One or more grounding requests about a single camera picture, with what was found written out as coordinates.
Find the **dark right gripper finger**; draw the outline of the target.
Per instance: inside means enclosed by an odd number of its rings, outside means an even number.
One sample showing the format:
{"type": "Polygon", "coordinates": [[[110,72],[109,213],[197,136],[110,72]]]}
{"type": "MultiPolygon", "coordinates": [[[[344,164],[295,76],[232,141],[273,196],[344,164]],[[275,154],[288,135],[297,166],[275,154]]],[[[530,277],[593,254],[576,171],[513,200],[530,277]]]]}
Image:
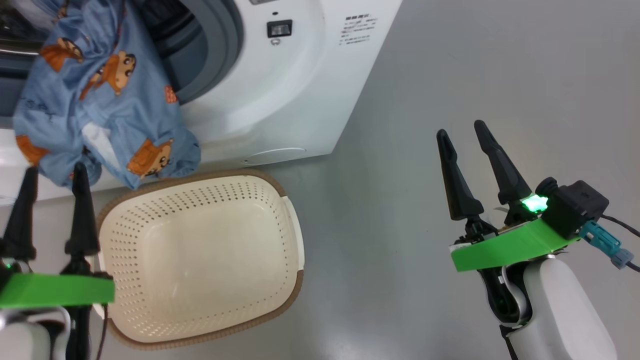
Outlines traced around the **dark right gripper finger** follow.
{"type": "Polygon", "coordinates": [[[482,152],[489,158],[498,185],[498,201],[501,205],[528,198],[532,191],[517,167],[483,120],[473,123],[482,152]]]}
{"type": "Polygon", "coordinates": [[[479,220],[484,212],[483,205],[470,191],[457,163],[457,151],[446,130],[436,133],[436,141],[450,218],[453,221],[479,220]]]}

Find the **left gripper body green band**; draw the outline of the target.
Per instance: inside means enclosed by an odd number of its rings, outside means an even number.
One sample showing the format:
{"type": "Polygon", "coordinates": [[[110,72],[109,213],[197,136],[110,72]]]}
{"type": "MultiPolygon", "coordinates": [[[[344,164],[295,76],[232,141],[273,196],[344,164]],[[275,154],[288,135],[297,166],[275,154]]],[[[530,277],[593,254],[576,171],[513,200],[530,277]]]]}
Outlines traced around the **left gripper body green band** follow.
{"type": "Polygon", "coordinates": [[[2,308],[55,308],[107,305],[115,300],[115,282],[95,271],[94,257],[71,256],[58,275],[32,272],[27,263],[1,258],[2,308]]]}

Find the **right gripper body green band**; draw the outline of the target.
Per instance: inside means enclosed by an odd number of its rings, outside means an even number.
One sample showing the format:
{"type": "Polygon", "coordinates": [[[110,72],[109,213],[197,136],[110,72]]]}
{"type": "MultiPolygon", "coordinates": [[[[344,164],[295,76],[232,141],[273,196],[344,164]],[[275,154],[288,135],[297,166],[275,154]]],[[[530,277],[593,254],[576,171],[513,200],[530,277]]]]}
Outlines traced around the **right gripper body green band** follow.
{"type": "Polygon", "coordinates": [[[458,272],[480,271],[551,255],[579,240],[558,235],[542,219],[505,227],[495,237],[473,244],[452,244],[450,256],[458,272]]]}

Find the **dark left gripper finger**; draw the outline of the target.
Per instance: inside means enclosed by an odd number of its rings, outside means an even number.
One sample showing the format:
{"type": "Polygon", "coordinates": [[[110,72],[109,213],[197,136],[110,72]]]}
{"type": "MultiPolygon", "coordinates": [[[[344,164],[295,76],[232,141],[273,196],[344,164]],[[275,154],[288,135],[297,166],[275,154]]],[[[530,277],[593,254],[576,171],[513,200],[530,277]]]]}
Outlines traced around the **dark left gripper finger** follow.
{"type": "Polygon", "coordinates": [[[26,169],[18,196],[2,236],[2,257],[29,262],[36,258],[33,242],[34,204],[38,194],[39,171],[26,169]]]}
{"type": "Polygon", "coordinates": [[[82,162],[74,166],[71,191],[74,196],[70,238],[64,251],[72,258],[84,258],[99,253],[99,238],[90,191],[89,174],[82,162]]]}

